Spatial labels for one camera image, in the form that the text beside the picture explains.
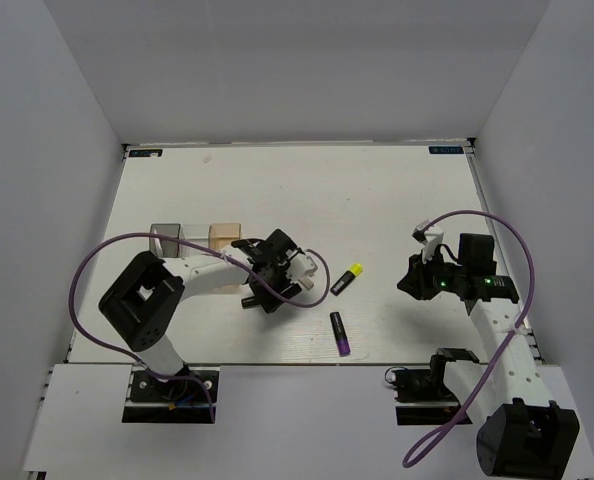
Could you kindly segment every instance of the marker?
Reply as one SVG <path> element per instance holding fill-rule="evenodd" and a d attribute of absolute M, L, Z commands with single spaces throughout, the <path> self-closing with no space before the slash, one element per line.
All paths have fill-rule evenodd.
<path fill-rule="evenodd" d="M 332 312 L 330 314 L 330 323 L 333 325 L 333 334 L 335 335 L 335 341 L 337 342 L 339 356 L 345 357 L 350 355 L 350 344 L 348 343 L 346 330 L 344 330 L 344 324 L 341 321 L 341 315 L 339 312 Z"/>
<path fill-rule="evenodd" d="M 335 296 L 339 295 L 363 271 L 364 271 L 364 267 L 362 267 L 359 263 L 356 263 L 355 265 L 350 267 L 348 270 L 346 270 L 346 272 L 341 276 L 341 278 L 335 282 L 333 287 L 330 289 L 330 293 L 332 293 Z"/>

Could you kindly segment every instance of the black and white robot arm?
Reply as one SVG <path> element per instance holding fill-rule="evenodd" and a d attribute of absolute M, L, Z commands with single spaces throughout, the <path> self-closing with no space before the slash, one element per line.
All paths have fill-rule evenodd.
<path fill-rule="evenodd" d="M 424 227 L 413 233 L 424 247 L 410 257 L 408 272 L 397 288 L 417 300 L 430 300 L 442 291 L 456 294 L 491 364 L 498 355 L 491 377 L 468 408 L 468 417 L 478 428 L 476 450 L 482 471 L 489 476 L 562 478 L 579 421 L 573 410 L 559 408 L 537 371 L 525 330 L 515 327 L 519 296 L 510 277 L 496 274 L 494 239 L 462 234 L 457 262 L 449 263 L 439 251 L 442 230 Z M 400 386 L 416 388 L 420 398 L 448 389 L 464 405 L 482 379 L 478 362 L 470 351 L 439 349 L 423 378 L 415 371 L 402 371 L 391 372 L 389 381 L 399 377 Z"/>
<path fill-rule="evenodd" d="M 160 259 L 145 251 L 104 294 L 99 309 L 148 368 L 163 375 L 184 375 L 187 367 L 166 335 L 179 303 L 216 288 L 246 283 L 253 295 L 242 300 L 244 308 L 259 305 L 272 313 L 283 303 L 226 257 L 248 266 L 285 299 L 300 293 L 302 287 L 312 288 L 310 277 L 317 270 L 312 258 L 281 230 L 266 240 L 233 242 L 221 251 L 221 257 Z"/>

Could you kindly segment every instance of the gray wall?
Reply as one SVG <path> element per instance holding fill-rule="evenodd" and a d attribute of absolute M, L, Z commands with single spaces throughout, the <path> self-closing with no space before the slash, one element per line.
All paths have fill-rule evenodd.
<path fill-rule="evenodd" d="M 101 236 L 121 148 L 41 0 L 0 0 L 0 478 L 17 478 L 68 282 Z"/>
<path fill-rule="evenodd" d="M 125 143 L 479 133 L 548 0 L 46 0 Z"/>
<path fill-rule="evenodd" d="M 492 210 L 534 254 L 530 318 L 546 359 L 563 367 L 594 451 L 594 1 L 552 2 L 477 145 Z M 526 278 L 515 243 L 503 243 Z"/>

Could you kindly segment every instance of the purple cable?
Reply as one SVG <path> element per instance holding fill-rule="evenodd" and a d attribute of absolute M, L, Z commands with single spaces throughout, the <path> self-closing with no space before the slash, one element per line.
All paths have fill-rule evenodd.
<path fill-rule="evenodd" d="M 526 242 L 519 234 L 519 232 L 515 230 L 515 228 L 512 225 L 510 225 L 506 220 L 504 220 L 501 217 L 498 217 L 497 215 L 493 215 L 492 213 L 480 212 L 479 210 L 456 210 L 454 212 L 446 213 L 428 223 L 425 227 L 421 229 L 421 231 L 425 232 L 433 225 L 441 222 L 446 218 L 454 217 L 455 215 L 478 215 L 480 217 L 487 217 L 492 220 L 495 220 L 501 223 L 503 226 L 505 226 L 508 230 L 510 230 L 511 233 L 515 236 L 515 238 L 519 241 L 521 248 L 524 250 L 524 254 L 526 255 L 526 260 L 528 261 L 528 274 L 530 277 L 528 284 L 528 295 L 526 296 L 526 303 L 524 304 L 524 308 L 522 309 L 521 313 L 517 317 L 517 320 L 515 321 L 515 328 L 521 327 L 524 319 L 526 318 L 526 315 L 528 314 L 530 305 L 533 303 L 533 296 L 535 294 L 535 264 L 533 263 L 533 257 L 530 254 L 530 250 L 528 250 L 528 245 L 526 245 Z M 461 406 L 461 408 L 457 411 L 455 416 L 444 425 L 428 432 L 426 435 L 420 438 L 419 441 L 417 441 L 417 443 L 415 443 L 415 445 L 413 445 L 410 450 L 408 450 L 402 462 L 404 468 L 413 467 L 417 465 L 417 463 L 419 463 L 421 460 L 423 460 L 424 457 L 426 457 L 426 455 L 428 455 L 439 444 L 439 442 L 441 442 L 444 439 L 444 437 L 446 437 L 446 435 L 450 433 L 453 427 L 461 421 L 464 415 L 466 415 L 466 410 L 468 410 L 468 408 L 472 405 L 472 403 L 475 401 L 475 398 L 477 397 L 481 389 L 484 387 L 484 384 L 492 374 L 495 365 L 497 365 L 499 358 L 504 353 L 504 350 L 506 350 L 508 344 L 510 344 L 510 341 L 512 340 L 514 335 L 514 330 L 508 332 L 508 335 L 506 336 L 506 338 L 504 338 L 504 340 L 501 342 L 501 344 L 493 354 L 492 358 L 490 359 L 490 362 L 488 363 L 486 370 L 484 370 L 484 374 L 479 379 L 479 382 L 477 382 L 477 385 L 475 385 L 475 388 L 470 393 L 470 395 L 468 395 L 468 398 Z M 435 438 L 433 438 L 433 440 L 426 446 L 426 448 L 424 448 L 416 457 L 411 459 L 410 457 L 432 437 Z"/>
<path fill-rule="evenodd" d="M 317 300 L 313 303 L 299 303 L 299 302 L 295 302 L 294 300 L 291 300 L 289 298 L 285 298 L 281 294 L 275 292 L 273 290 L 273 288 L 270 285 L 268 285 L 268 283 L 261 276 L 259 276 L 255 272 L 253 272 L 250 267 L 248 267 L 246 264 L 240 262 L 239 260 L 236 260 L 232 257 L 228 257 L 225 255 L 222 256 L 222 254 L 220 252 L 217 252 L 210 248 L 203 247 L 201 245 L 197 245 L 195 243 L 189 242 L 188 240 L 182 240 L 182 239 L 175 238 L 175 237 L 169 237 L 168 235 L 160 235 L 158 233 L 125 233 L 123 235 L 117 235 L 116 237 L 109 238 L 108 240 L 100 243 L 95 248 L 93 248 L 88 253 L 88 255 L 86 255 L 84 257 L 84 259 L 81 261 L 81 263 L 77 267 L 77 270 L 75 271 L 75 275 L 73 275 L 73 280 L 70 283 L 70 290 L 68 292 L 68 313 L 70 314 L 70 319 L 73 322 L 75 329 L 79 333 L 81 333 L 84 337 L 86 337 L 88 340 L 90 340 L 91 342 L 93 342 L 96 345 L 99 345 L 100 347 L 107 348 L 114 352 L 123 353 L 124 355 L 128 355 L 130 358 L 132 358 L 133 360 L 135 360 L 137 363 L 140 363 L 140 364 L 142 363 L 142 361 L 139 358 L 139 356 L 136 355 L 135 353 L 131 352 L 130 350 L 126 350 L 125 348 L 121 348 L 116 345 L 112 345 L 110 343 L 104 342 L 103 340 L 100 340 L 97 337 L 94 337 L 92 334 L 90 334 L 88 331 L 86 331 L 86 329 L 83 327 L 83 325 L 80 323 L 79 319 L 77 318 L 77 312 L 75 311 L 75 293 L 77 291 L 77 284 L 79 283 L 79 279 L 81 278 L 81 275 L 84 272 L 86 265 L 88 265 L 88 263 L 90 263 L 90 261 L 95 257 L 95 255 L 97 255 L 104 248 L 108 247 L 109 245 L 112 245 L 113 243 L 119 242 L 121 240 L 127 240 L 129 238 L 156 238 L 159 240 L 165 240 L 165 241 L 174 242 L 174 243 L 177 243 L 180 245 L 184 245 L 186 247 L 190 247 L 195 250 L 202 251 L 202 252 L 206 253 L 207 255 L 211 255 L 216 258 L 223 258 L 227 262 L 232 263 L 233 265 L 241 268 L 246 273 L 248 273 L 250 276 L 252 276 L 255 280 L 257 280 L 259 282 L 259 284 L 262 287 L 264 287 L 266 290 L 268 290 L 268 292 L 272 296 L 274 296 L 278 300 L 281 300 L 284 303 L 293 305 L 295 307 L 300 307 L 300 308 L 316 307 L 317 305 L 320 305 L 326 299 L 326 297 L 328 296 L 328 291 L 330 290 L 330 270 L 328 268 L 328 264 L 326 263 L 326 260 L 324 260 L 324 257 L 322 257 L 320 254 L 318 254 L 314 250 L 310 250 L 310 249 L 306 250 L 306 251 L 308 253 L 312 253 L 314 256 L 316 256 L 319 259 L 319 261 L 321 262 L 321 264 L 324 266 L 324 270 L 326 272 L 326 289 L 324 290 L 324 293 L 319 298 L 319 300 Z M 201 388 L 204 392 L 204 395 L 206 395 L 206 400 L 208 401 L 208 410 L 210 412 L 210 419 L 213 423 L 215 423 L 215 409 L 213 406 L 213 402 L 210 398 L 210 393 L 208 392 L 204 383 L 201 380 L 198 380 L 197 378 L 195 378 L 192 375 L 180 375 L 180 376 L 164 375 L 161 373 L 154 372 L 149 368 L 146 369 L 146 372 L 150 376 L 160 379 L 160 380 L 190 380 L 191 382 L 195 382 L 196 384 L 201 386 Z"/>

